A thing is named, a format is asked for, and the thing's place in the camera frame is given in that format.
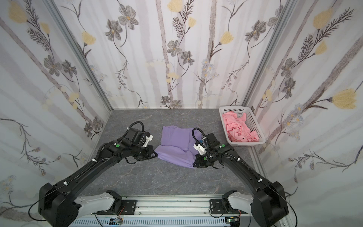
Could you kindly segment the purple t-shirt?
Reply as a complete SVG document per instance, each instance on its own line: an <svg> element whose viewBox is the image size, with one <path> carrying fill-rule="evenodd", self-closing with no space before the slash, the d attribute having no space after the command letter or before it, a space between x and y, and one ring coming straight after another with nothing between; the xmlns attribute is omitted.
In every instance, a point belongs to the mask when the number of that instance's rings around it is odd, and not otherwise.
<svg viewBox="0 0 363 227"><path fill-rule="evenodd" d="M196 139L201 140L200 131L195 131L192 136L192 128L179 128L174 125L164 126L161 137L161 145L155 152L158 158L186 168L193 168L195 156L198 151L193 147Z"/></svg>

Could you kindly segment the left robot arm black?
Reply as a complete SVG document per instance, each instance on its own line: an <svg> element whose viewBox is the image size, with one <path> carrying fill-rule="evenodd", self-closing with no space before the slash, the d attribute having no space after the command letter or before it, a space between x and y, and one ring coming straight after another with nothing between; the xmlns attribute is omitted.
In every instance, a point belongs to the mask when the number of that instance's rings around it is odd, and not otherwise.
<svg viewBox="0 0 363 227"><path fill-rule="evenodd" d="M38 213L42 221L53 227L68 227L74 220L85 215L107 211L118 213L122 209L121 196L114 191L100 195L80 198L80 193L96 180L103 172L129 157L136 162L157 157L149 142L153 136L143 128L135 129L134 122L122 137L104 143L96 156L82 168L56 184L46 183L39 190Z"/></svg>

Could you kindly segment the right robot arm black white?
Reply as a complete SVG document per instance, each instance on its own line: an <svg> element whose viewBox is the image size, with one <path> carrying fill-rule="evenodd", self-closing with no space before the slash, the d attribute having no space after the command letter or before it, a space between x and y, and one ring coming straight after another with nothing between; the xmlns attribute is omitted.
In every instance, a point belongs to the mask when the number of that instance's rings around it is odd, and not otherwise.
<svg viewBox="0 0 363 227"><path fill-rule="evenodd" d="M260 175L237 155L233 146L220 143L214 134L206 135L200 128L192 129L192 137L198 152L194 168L214 167L215 162L219 162L222 167L229 168L250 191L250 194L228 191L222 196L220 205L210 205L211 217L216 213L223 216L239 211L248 213L261 227L272 227L294 211L286 199L283 186Z"/></svg>

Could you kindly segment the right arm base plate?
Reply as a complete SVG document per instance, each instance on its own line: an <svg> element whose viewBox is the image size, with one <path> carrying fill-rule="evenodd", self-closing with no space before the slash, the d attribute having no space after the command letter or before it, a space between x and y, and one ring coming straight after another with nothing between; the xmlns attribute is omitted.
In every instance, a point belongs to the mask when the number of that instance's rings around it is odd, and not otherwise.
<svg viewBox="0 0 363 227"><path fill-rule="evenodd" d="M232 209L231 206L227 205L222 199L211 199L209 200L209 212L212 215L237 215L247 214L241 210Z"/></svg>

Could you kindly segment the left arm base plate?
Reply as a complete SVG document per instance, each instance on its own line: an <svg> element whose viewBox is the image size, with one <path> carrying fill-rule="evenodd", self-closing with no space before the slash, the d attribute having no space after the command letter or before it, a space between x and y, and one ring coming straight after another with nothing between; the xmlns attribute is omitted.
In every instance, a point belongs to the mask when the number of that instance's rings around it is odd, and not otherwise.
<svg viewBox="0 0 363 227"><path fill-rule="evenodd" d="M134 215L137 200L115 200L110 209L98 211L97 215Z"/></svg>

